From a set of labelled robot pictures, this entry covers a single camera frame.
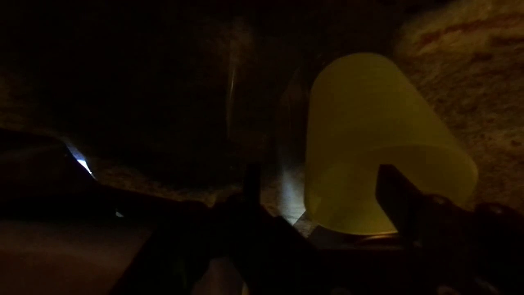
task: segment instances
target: small light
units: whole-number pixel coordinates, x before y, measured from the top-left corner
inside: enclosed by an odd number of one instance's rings
[[[76,161],[90,174],[94,176],[92,169],[89,168],[85,156],[71,143],[66,143],[71,155],[76,158]]]
[[[118,210],[115,210],[115,217],[117,219],[125,219],[125,215],[121,212],[118,212]]]

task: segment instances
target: light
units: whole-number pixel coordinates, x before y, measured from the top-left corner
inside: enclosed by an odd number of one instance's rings
[[[115,210],[115,217],[117,219],[125,219],[125,215],[121,212],[118,212],[118,210]]]
[[[298,169],[282,169],[279,212],[292,225],[307,212],[305,189],[300,179],[302,173]]]
[[[66,143],[71,156],[76,158],[76,161],[90,174],[94,176],[92,169],[89,168],[87,161],[85,161],[85,156],[76,148],[72,146],[71,143]]]

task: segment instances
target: glowing light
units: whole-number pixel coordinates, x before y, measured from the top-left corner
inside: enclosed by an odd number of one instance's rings
[[[66,143],[71,155],[76,158],[76,161],[90,174],[94,176],[92,169],[89,168],[85,156],[71,143]]]
[[[125,219],[125,215],[121,212],[118,212],[118,210],[115,210],[115,217],[117,219]]]
[[[279,212],[292,225],[307,212],[305,189],[300,179],[300,173],[282,169]]]

